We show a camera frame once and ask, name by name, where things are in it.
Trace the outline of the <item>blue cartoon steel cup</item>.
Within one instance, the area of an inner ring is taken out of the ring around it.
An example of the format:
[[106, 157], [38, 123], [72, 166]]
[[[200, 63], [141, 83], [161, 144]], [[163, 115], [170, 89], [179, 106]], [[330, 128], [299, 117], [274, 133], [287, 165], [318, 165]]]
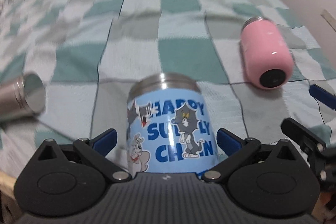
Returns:
[[140, 172], [196, 173], [219, 163], [215, 134], [195, 80], [160, 73], [135, 83], [127, 98], [127, 163]]

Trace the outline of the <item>pink steel cup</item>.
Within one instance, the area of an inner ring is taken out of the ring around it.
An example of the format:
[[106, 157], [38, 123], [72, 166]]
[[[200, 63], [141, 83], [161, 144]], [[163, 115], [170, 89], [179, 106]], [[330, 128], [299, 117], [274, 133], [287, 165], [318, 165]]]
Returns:
[[248, 19], [240, 32], [245, 76], [264, 90], [277, 89], [291, 78], [293, 57], [276, 24], [263, 16]]

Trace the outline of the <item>silver steel cup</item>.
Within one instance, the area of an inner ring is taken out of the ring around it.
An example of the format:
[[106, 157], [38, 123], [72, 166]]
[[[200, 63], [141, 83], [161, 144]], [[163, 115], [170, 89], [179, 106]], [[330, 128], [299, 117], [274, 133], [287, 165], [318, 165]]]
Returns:
[[1, 122], [41, 114], [46, 106], [46, 89], [35, 73], [1, 82]]

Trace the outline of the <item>green checkered bed blanket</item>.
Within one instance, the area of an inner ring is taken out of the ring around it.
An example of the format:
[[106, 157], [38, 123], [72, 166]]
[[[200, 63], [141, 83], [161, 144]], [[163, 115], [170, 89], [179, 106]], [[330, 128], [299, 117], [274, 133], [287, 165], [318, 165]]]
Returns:
[[[282, 87], [261, 90], [246, 78], [244, 23], [272, 20], [294, 61]], [[214, 134], [274, 144], [293, 118], [335, 145], [335, 112], [309, 94], [335, 92], [335, 70], [308, 29], [281, 0], [1, 0], [1, 81], [37, 74], [44, 111], [1, 122], [1, 171], [17, 177], [45, 139], [68, 144], [109, 128], [118, 133], [108, 159], [128, 170], [127, 98], [152, 75], [195, 80]]]

